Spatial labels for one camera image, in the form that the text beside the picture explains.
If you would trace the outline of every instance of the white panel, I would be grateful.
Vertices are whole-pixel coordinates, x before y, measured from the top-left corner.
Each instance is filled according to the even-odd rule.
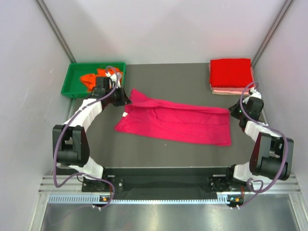
[[[283,1],[45,0],[78,62],[253,58]]]
[[[308,1],[293,3],[255,67],[270,123],[295,142],[292,171],[308,203]]]
[[[69,104],[60,95],[69,60],[35,1],[0,9],[0,230],[23,231]]]

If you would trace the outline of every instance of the red folded cloth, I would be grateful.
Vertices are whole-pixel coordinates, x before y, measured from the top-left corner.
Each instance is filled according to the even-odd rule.
[[[250,59],[216,59],[210,63],[212,88],[244,88],[253,81]]]
[[[137,90],[115,130],[198,144],[231,145],[229,111],[151,99]]]

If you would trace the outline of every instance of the pink folded cloth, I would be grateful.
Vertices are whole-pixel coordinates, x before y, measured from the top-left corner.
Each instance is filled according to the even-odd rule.
[[[140,136],[218,146],[231,145],[228,109],[151,99],[137,90],[115,130]]]

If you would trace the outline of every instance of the purple cable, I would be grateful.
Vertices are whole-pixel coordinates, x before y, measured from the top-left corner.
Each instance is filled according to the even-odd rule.
[[[104,183],[107,183],[107,184],[109,184],[109,185],[112,187],[112,192],[113,192],[113,193],[110,195],[110,199],[108,200],[107,204],[105,204],[102,208],[106,208],[106,207],[108,207],[108,206],[110,205],[110,203],[111,203],[111,201],[112,201],[112,199],[113,199],[113,197],[114,197],[114,195],[115,195],[115,191],[116,191],[114,185],[113,185],[111,182],[107,181],[107,180],[104,180],[104,179],[101,179],[101,178],[96,178],[96,177],[87,175],[87,174],[82,173],[82,172],[77,172],[77,173],[74,173],[74,174],[70,175],[69,177],[67,177],[67,178],[59,185],[58,182],[57,182],[57,157],[58,157],[58,150],[59,150],[59,147],[60,147],[60,143],[61,143],[61,141],[62,141],[62,138],[63,138],[63,136],[64,136],[64,133],[65,133],[65,131],[68,129],[69,125],[73,122],[73,120],[76,119],[76,117],[77,117],[84,109],[86,109],[87,107],[89,107],[89,106],[91,106],[91,105],[93,105],[93,104],[95,104],[95,103],[97,103],[97,102],[100,102],[100,101],[102,101],[102,100],[108,98],[108,97],[116,90],[117,82],[120,80],[119,74],[118,74],[118,72],[117,72],[112,66],[107,66],[105,70],[108,70],[108,69],[113,70],[113,72],[114,72],[115,75],[116,75],[116,84],[115,84],[115,86],[112,88],[112,90],[111,90],[107,95],[105,95],[105,96],[103,96],[103,97],[97,99],[96,101],[93,101],[93,102],[87,104],[87,105],[84,106],[81,110],[78,110],[78,111],[71,117],[71,119],[70,119],[70,120],[68,121],[68,123],[64,126],[62,132],[60,133],[60,136],[59,136],[59,139],[58,139],[57,144],[56,144],[56,146],[55,146],[55,151],[54,151],[54,154],[53,154],[53,183],[54,183],[54,186],[55,186],[56,188],[62,187],[62,186],[63,186],[69,179],[71,179],[72,177],[74,177],[74,176],[80,176],[80,175],[86,175],[86,176],[89,177],[89,178],[92,178],[92,179],[99,180],[99,181],[102,181],[102,182],[104,182]],[[67,216],[69,216],[70,214],[74,213],[76,210],[79,210],[80,208],[84,208],[84,207],[88,207],[88,206],[90,206],[90,205],[83,205],[83,206],[80,206],[80,207],[74,209],[73,211],[71,211],[71,212],[69,212],[68,214],[66,214],[66,215],[64,216],[63,219],[61,219],[60,221],[56,222],[56,223],[53,224],[53,225],[57,225],[57,224],[61,223]]]
[[[255,122],[256,124],[262,124],[262,123],[260,123],[260,122],[258,122],[258,121],[255,121],[253,118],[251,118],[251,117],[247,114],[247,112],[244,110],[244,107],[243,107],[243,97],[244,97],[244,93],[245,93],[245,92],[247,91],[247,89],[248,89],[251,85],[253,85],[253,84],[256,84],[256,86],[258,85],[257,82],[251,82],[250,84],[248,84],[248,85],[244,88],[244,90],[243,90],[243,92],[242,92],[242,94],[241,94],[241,97],[240,97],[240,107],[241,107],[241,110],[242,110],[242,112],[244,113],[244,115],[245,115],[249,120]],[[279,170],[278,170],[276,176],[274,177],[274,179],[272,180],[272,182],[271,182],[266,188],[263,189],[263,183],[264,183],[264,182],[263,182],[262,180],[253,180],[253,179],[251,179],[251,178],[248,179],[248,181],[247,181],[247,187],[249,188],[250,191],[254,192],[255,194],[254,194],[251,198],[249,198],[248,201],[246,201],[243,205],[241,205],[241,206],[239,206],[239,207],[243,207],[244,205],[248,204],[248,203],[249,203],[250,201],[252,201],[259,193],[264,193],[264,192],[266,192],[267,190],[269,190],[269,189],[276,183],[276,181],[278,180],[278,178],[280,177],[280,175],[281,175],[281,173],[282,173],[282,171],[283,171],[284,164],[285,164],[285,161],[286,161],[287,156],[288,156],[288,140],[287,140],[287,137],[286,137],[282,132],[280,132],[280,131],[277,130],[277,129],[271,128],[270,126],[265,126],[265,127],[268,128],[268,129],[270,129],[270,130],[273,131],[273,132],[279,133],[279,134],[282,136],[282,138],[283,138],[284,150],[283,150],[282,162],[281,162],[280,168],[279,168]],[[254,181],[254,182],[261,182],[261,187],[260,187],[260,189],[254,190],[253,187],[250,185],[250,184],[252,183],[252,181]]]

